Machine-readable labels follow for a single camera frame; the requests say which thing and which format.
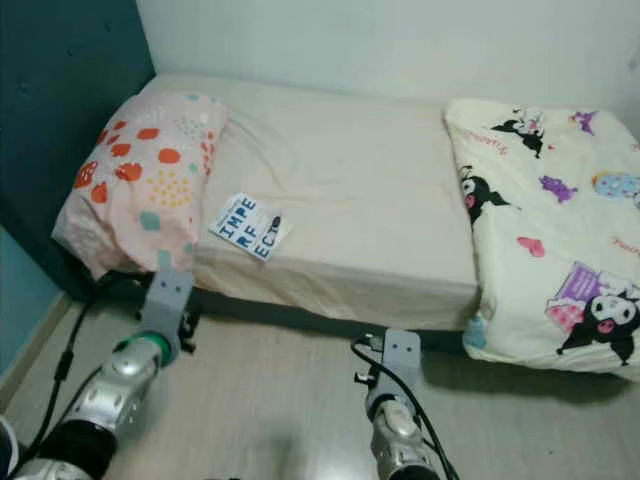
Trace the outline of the white book with blue letters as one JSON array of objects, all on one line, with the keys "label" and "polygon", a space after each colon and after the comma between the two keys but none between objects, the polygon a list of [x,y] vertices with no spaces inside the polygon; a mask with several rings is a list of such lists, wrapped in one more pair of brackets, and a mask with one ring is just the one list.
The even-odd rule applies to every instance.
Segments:
[{"label": "white book with blue letters", "polygon": [[291,224],[279,207],[241,192],[224,202],[207,232],[233,244],[252,259],[266,262],[291,233]]}]

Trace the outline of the pink pillow with orange spots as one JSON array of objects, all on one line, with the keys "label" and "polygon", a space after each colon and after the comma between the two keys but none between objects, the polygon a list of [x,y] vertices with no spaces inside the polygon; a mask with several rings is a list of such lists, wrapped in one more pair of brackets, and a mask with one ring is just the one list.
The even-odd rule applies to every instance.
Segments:
[{"label": "pink pillow with orange spots", "polygon": [[95,280],[191,271],[216,143],[229,115],[223,101],[205,93],[129,97],[78,169],[52,238]]}]

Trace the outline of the teal upholstered headboard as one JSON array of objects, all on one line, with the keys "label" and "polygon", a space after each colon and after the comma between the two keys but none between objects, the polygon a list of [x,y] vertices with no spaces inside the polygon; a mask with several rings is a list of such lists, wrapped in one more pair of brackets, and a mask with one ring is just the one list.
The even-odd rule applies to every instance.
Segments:
[{"label": "teal upholstered headboard", "polygon": [[74,300],[93,291],[51,237],[110,115],[156,70],[137,0],[0,1],[1,224]]}]

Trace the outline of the dark blue object with white trim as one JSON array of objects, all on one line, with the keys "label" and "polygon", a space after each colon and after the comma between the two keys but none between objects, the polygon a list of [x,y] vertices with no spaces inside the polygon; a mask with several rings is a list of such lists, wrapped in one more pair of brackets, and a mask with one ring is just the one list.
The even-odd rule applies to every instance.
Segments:
[{"label": "dark blue object with white trim", "polygon": [[17,470],[20,457],[20,444],[17,440],[12,425],[5,420],[3,415],[0,416],[0,461],[3,470],[1,470],[0,480],[9,480],[9,477]]}]

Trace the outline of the cream cartoon print blanket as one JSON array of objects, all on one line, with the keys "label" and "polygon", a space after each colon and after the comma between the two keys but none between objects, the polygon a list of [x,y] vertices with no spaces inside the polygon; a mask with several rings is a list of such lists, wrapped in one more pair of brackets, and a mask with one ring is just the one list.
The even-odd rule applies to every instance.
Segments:
[{"label": "cream cartoon print blanket", "polygon": [[611,111],[443,111],[479,305],[468,356],[640,381],[640,140]]}]

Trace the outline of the bed with cream sheet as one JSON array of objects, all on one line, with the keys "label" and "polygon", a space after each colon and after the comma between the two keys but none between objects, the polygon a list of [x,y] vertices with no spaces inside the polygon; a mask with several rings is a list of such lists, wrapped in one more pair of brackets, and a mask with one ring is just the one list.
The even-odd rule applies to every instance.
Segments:
[{"label": "bed with cream sheet", "polygon": [[[195,288],[401,330],[466,328],[479,288],[443,108],[219,77],[159,76],[142,92],[205,93],[230,110]],[[241,192],[291,224],[269,261],[209,233]]]}]

